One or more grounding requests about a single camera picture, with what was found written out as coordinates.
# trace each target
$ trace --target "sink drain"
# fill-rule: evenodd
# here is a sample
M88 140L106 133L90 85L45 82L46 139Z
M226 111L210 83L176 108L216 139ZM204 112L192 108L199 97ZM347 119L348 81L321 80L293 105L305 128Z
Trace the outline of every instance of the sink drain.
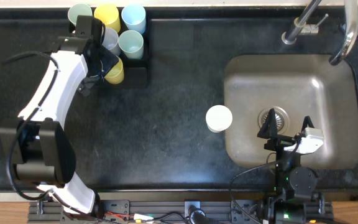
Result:
M266 108L260 112L259 118L258 118L259 127L261 128L262 125L266 122L267 115L269 114L269 111L272 108L274 108L274 111L276 114L277 132L279 134L282 134L288 128L288 126L290 124L290 118L288 117L287 113L283 109L281 109L277 106L273 106L271 108Z

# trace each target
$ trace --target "sink basin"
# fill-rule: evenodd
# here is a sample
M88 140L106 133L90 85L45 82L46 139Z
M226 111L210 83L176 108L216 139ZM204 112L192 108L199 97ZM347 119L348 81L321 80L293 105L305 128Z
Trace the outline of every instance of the sink basin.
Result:
M301 157L315 169L351 169L358 164L358 103L351 67L332 66L328 55L243 55L225 69L224 104L233 122L226 130L226 151L238 165L266 163L272 152L257 137L270 108L278 133L294 136L310 116L324 134L324 145Z

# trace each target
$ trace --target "black countertop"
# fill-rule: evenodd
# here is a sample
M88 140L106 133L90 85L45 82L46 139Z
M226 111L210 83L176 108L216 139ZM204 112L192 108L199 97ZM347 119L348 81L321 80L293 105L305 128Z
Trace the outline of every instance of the black countertop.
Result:
M331 16L318 35L286 46L280 37L301 13L298 8L148 9L151 82L133 90L105 83L90 96L75 95L65 132L76 153L76 172L100 191L226 189L245 168L230 160L224 133L210 132L205 123L207 110L224 104L224 67L243 54L335 52L343 40L337 28L343 9L318 9L311 22L326 11ZM47 51L59 35L67 35L65 16L66 9L0 10L0 62L26 50ZM358 41L347 61L358 92ZM46 68L36 57L0 64L0 122L18 115ZM11 190L4 165L0 143L0 190ZM358 166L317 173L319 189L358 190ZM244 190L266 190L273 177L258 170L239 183Z

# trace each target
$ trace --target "chrome faucet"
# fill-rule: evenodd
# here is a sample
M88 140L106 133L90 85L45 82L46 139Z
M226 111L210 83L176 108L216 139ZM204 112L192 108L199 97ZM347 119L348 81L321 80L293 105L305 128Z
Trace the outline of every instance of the chrome faucet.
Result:
M302 12L301 16L293 21L290 30L288 32L284 32L282 35L282 40L285 44L294 44L298 35L311 35L318 33L318 26L328 17L327 14L316 25L308 25L306 22L314 10L316 10L320 2L321 0L312 0L306 9ZM357 0L344 0L344 4L346 14L345 39L337 53L333 54L329 58L329 63L331 65L339 64L339 62L341 62L344 58L347 57L347 55L349 55L358 35Z

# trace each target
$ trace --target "wooden surface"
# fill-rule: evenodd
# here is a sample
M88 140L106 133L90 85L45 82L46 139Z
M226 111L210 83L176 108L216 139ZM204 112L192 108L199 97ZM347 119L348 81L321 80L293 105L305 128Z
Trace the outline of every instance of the wooden surface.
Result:
M346 223L358 224L358 202L333 202L334 215ZM0 223L27 223L28 202L0 202Z

